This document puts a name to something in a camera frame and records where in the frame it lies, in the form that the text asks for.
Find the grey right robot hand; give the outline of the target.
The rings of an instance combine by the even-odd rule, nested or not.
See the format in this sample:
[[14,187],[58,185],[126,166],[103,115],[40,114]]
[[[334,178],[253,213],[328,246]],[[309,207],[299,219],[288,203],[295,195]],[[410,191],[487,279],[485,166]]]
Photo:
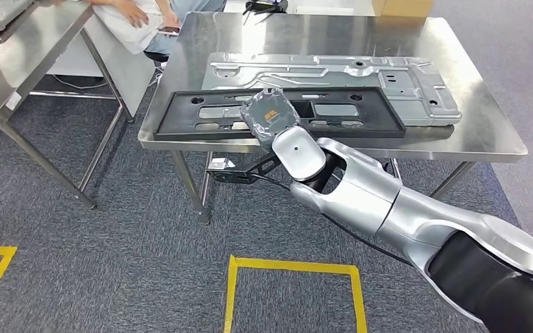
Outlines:
[[301,123],[296,109],[280,88],[264,88],[246,101],[240,117],[265,151],[277,135]]

